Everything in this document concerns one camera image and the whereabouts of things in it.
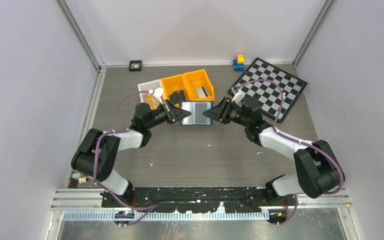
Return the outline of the blue leather card holder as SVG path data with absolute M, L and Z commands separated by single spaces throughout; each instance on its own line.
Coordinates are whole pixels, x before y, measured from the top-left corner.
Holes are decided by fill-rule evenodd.
M 183 118 L 180 124 L 182 126 L 212 126 L 213 120 L 203 115 L 203 112 L 211 109 L 212 107 L 212 101 L 182 101 L 180 103 L 180 108 L 190 112 L 191 115 Z

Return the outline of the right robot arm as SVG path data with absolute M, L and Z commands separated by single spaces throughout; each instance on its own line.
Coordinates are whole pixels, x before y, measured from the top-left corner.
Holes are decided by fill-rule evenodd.
M 306 194 L 316 199 L 323 194 L 338 193 L 345 175 L 331 146 L 324 140 L 311 142 L 284 133 L 263 119 L 261 108 L 261 103 L 253 98 L 247 97 L 238 105 L 224 97 L 203 115 L 222 124 L 233 122 L 243 126 L 252 143 L 293 161 L 295 174 L 281 175 L 265 184 L 267 202 L 279 205 L 287 195 L 293 194 Z

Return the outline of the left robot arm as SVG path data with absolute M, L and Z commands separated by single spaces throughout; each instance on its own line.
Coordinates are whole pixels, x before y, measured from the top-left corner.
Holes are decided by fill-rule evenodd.
M 166 101 L 156 109 L 149 104 L 140 103 L 129 129 L 115 132 L 91 128 L 86 133 L 71 160 L 71 168 L 114 194 L 114 200 L 121 207 L 133 202 L 133 185 L 114 169 L 118 152 L 145 147 L 152 137 L 151 128 L 162 123 L 174 124 L 191 115 Z

